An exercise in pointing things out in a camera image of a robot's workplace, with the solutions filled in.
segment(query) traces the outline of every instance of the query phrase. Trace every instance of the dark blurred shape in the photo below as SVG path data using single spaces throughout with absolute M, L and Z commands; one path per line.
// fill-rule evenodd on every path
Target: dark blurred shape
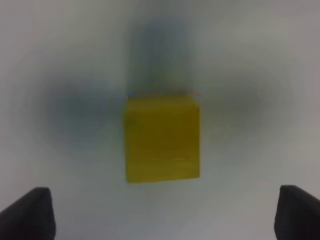
M 188 26 L 170 17 L 135 22 L 129 31 L 129 94 L 180 93 L 191 88 Z
M 60 79 L 43 93 L 41 122 L 50 143 L 68 154 L 83 156 L 97 147 L 110 115 L 121 103 L 90 81 L 76 79 L 76 85 Z
M 53 240 L 56 231 L 48 188 L 35 188 L 0 213 L 1 240 Z
M 297 186 L 282 186 L 274 230 L 278 240 L 319 240 L 320 201 Z

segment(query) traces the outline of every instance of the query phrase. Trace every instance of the yellow block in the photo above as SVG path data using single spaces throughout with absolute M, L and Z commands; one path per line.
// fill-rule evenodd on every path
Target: yellow block
M 200 176 L 200 105 L 192 96 L 132 97 L 125 112 L 129 183 Z

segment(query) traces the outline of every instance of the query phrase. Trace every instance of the cube face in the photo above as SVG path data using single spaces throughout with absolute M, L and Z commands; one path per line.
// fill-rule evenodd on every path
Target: cube face
M 129 183 L 200 176 L 200 107 L 191 96 L 128 100 L 125 115 Z

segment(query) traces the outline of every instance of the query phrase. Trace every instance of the yellow cube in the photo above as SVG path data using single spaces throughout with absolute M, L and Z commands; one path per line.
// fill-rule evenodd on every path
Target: yellow cube
M 128 99 L 125 112 L 129 183 L 200 176 L 200 105 L 192 96 Z

